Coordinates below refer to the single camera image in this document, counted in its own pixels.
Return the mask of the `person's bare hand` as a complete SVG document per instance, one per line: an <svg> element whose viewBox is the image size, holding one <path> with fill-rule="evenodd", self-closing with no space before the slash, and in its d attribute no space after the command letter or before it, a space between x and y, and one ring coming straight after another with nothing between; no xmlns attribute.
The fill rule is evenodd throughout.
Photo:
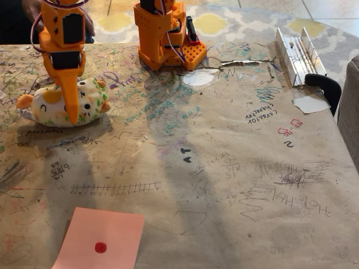
<svg viewBox="0 0 359 269"><path fill-rule="evenodd" d="M22 0L21 1L22 9L30 20L31 23L34 23L35 19L39 15L41 11L41 1L40 0ZM91 36L95 36L95 30L92 19L89 15L85 12L85 26L87 31Z"/></svg>

